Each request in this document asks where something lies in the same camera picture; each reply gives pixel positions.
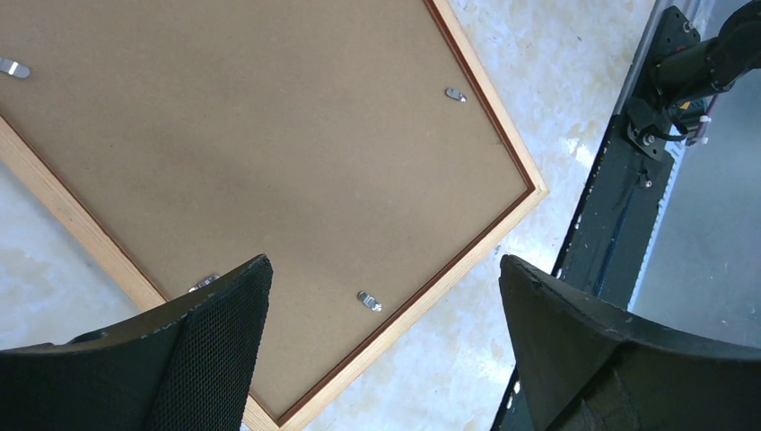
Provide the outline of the red wooden photo frame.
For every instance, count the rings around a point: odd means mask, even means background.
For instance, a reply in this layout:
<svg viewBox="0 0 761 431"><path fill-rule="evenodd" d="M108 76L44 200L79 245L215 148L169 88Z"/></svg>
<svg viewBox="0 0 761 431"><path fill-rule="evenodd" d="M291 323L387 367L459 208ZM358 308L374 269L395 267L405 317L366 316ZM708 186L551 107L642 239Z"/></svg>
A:
<svg viewBox="0 0 761 431"><path fill-rule="evenodd" d="M4 1L1 54L3 162L140 308L269 257L253 430L304 428L547 195L445 1Z"/></svg>

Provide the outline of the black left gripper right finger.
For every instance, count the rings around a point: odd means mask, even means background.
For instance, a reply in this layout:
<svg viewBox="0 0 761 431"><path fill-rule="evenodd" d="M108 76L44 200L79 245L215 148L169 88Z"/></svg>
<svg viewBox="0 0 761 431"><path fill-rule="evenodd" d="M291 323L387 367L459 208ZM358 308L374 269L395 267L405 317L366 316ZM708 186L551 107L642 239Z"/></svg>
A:
<svg viewBox="0 0 761 431"><path fill-rule="evenodd" d="M646 320L514 255L500 267L535 429L759 429L757 348Z"/></svg>

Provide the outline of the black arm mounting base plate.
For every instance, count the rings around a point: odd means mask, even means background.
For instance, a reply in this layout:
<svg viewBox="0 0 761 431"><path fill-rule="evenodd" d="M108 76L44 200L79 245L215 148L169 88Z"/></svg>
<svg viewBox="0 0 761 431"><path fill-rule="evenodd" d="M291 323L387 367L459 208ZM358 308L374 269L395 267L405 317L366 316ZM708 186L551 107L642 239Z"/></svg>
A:
<svg viewBox="0 0 761 431"><path fill-rule="evenodd" d="M609 287L606 280L611 259L622 251L617 246L619 216L627 206L627 180L620 183L615 173L606 168L606 152L611 133L621 133L623 123L611 126L609 123L582 196L573 215L573 221L564 238L564 243L548 275L589 295L598 297L596 286ZM493 424L496 430L537 430L532 426L526 399L520 394L520 377L517 365L512 373L507 390Z"/></svg>

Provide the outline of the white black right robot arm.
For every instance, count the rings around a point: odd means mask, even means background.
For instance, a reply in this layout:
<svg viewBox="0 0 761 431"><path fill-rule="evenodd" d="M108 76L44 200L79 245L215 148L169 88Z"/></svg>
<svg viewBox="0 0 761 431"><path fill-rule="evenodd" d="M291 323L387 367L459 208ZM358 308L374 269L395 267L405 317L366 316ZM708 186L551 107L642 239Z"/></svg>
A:
<svg viewBox="0 0 761 431"><path fill-rule="evenodd" d="M749 1L703 40L676 6L665 9L625 103L624 140L659 161L668 142L704 139L714 98L760 67L760 3Z"/></svg>

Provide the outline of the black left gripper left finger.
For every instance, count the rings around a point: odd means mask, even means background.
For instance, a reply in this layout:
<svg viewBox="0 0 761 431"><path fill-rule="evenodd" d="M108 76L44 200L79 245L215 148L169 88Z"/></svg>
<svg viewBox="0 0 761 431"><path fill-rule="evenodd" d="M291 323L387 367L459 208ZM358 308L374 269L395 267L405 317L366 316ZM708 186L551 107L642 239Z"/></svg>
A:
<svg viewBox="0 0 761 431"><path fill-rule="evenodd" d="M267 317L266 255L65 344L1 354L4 430L237 430Z"/></svg>

